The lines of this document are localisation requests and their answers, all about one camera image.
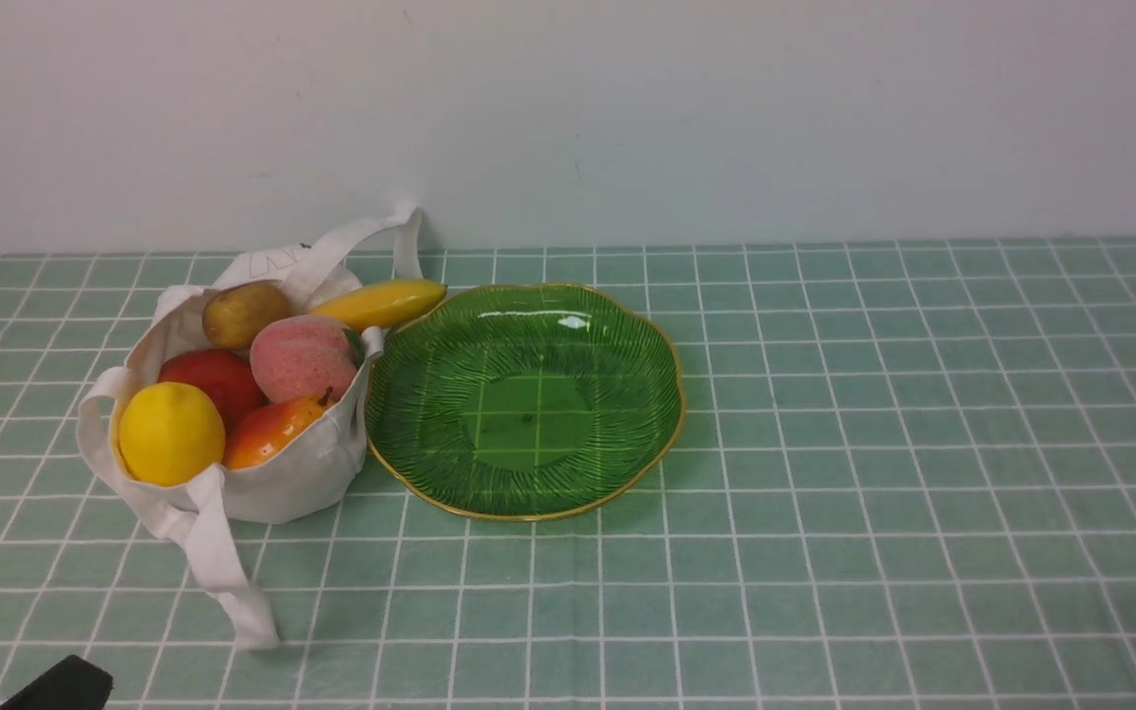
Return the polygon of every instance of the canvas tote bag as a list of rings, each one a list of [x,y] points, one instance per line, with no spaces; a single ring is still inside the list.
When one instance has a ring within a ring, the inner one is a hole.
[[[362,403],[370,365],[384,351],[384,333],[378,327],[360,333],[364,360],[353,384],[324,417],[260,467],[231,473],[222,463],[212,463],[172,488],[145,484],[126,474],[117,452],[116,423],[131,396],[157,382],[164,361],[212,346],[204,337],[201,314],[218,292],[273,281],[299,310],[310,309],[362,285],[344,268],[344,258],[377,235],[393,239],[392,264],[399,277],[423,278],[420,220],[418,208],[407,208],[384,220],[353,220],[308,248],[240,254],[211,287],[167,287],[157,302],[152,326],[125,365],[103,371],[82,396],[77,419],[82,458],[130,504],[148,531],[179,545],[195,580],[229,616],[237,650],[275,648],[279,634],[266,594],[252,584],[235,553],[229,520],[285,523],[340,502],[366,456]],[[112,400],[111,418],[100,415],[101,400]]]

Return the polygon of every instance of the banana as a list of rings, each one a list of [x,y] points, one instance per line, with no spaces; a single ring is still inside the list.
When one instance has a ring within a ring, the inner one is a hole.
[[[337,295],[310,310],[361,333],[371,326],[391,328],[427,314],[445,298],[445,284],[428,279],[392,279]]]

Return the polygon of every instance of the bag handle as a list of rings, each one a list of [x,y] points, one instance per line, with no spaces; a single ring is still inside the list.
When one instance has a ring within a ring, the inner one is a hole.
[[[244,574],[235,552],[235,538],[222,502],[226,476],[220,465],[204,468],[185,485],[198,512],[181,511],[123,476],[108,441],[108,428],[100,418],[99,400],[126,403],[139,385],[136,378],[130,368],[109,368],[82,396],[77,411],[77,446],[82,459],[131,506],[152,535],[169,538],[182,549],[195,580],[220,603],[235,627],[235,650],[278,646],[279,634],[274,628],[269,599]]]
[[[398,231],[392,242],[392,268],[402,278],[423,278],[423,269],[419,268],[420,224],[423,211],[418,207],[407,207],[383,220],[364,217],[331,229],[302,254],[279,287],[293,302],[307,302],[335,266],[343,265],[344,258],[359,243],[394,228]]]

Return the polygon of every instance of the pink peach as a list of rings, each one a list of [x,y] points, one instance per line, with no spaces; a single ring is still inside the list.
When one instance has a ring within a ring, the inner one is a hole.
[[[354,359],[344,324],[325,316],[275,320],[249,350],[252,377],[275,404],[321,394],[328,386],[333,399],[341,399],[357,376]]]

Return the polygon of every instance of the plate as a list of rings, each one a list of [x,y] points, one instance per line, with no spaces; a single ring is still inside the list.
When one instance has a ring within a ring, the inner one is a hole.
[[[474,287],[389,337],[370,450],[461,516],[546,520],[624,493],[686,414],[669,337],[578,284]]]

